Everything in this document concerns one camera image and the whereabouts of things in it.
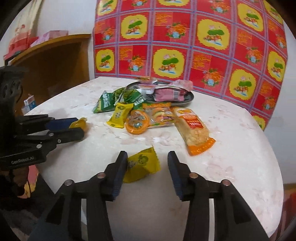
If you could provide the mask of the person's left hand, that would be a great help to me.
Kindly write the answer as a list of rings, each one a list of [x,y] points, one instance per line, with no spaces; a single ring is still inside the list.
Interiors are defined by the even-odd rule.
[[[1,170],[1,194],[9,196],[22,196],[25,193],[24,186],[28,181],[29,167]]]

